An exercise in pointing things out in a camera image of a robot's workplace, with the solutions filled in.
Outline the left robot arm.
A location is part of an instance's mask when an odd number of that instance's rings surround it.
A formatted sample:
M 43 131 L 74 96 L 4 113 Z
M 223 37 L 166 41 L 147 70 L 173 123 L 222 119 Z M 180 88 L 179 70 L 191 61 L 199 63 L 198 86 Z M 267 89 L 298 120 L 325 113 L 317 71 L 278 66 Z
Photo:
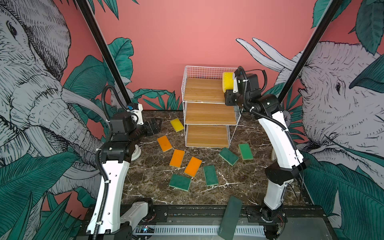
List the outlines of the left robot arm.
M 97 169 L 102 179 L 92 219 L 85 233 L 77 236 L 78 240 L 130 240 L 138 223 L 151 218 L 154 213 L 152 200 L 143 199 L 121 214 L 121 200 L 130 164 L 141 155 L 138 143 L 144 137 L 158 134 L 162 120 L 144 121 L 142 105 L 124 105 L 121 100 L 118 103 L 123 112 L 110 116 L 105 102 L 108 90 L 118 94 L 112 86 L 106 86 L 102 91 L 102 109 L 110 126 L 108 139 L 96 150 Z

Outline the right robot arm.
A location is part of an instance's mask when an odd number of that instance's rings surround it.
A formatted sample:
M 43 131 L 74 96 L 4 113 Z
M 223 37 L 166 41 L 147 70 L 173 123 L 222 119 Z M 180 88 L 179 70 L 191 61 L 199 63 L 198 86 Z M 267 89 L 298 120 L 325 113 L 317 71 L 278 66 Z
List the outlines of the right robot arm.
M 263 220 L 272 222 L 283 215 L 287 186 L 310 165 L 310 160 L 297 149 L 278 98 L 262 94 L 256 74 L 248 74 L 239 66 L 234 72 L 224 72 L 222 79 L 225 104 L 252 114 L 264 128 L 275 151 L 277 159 L 265 170 L 268 187 L 261 207 Z

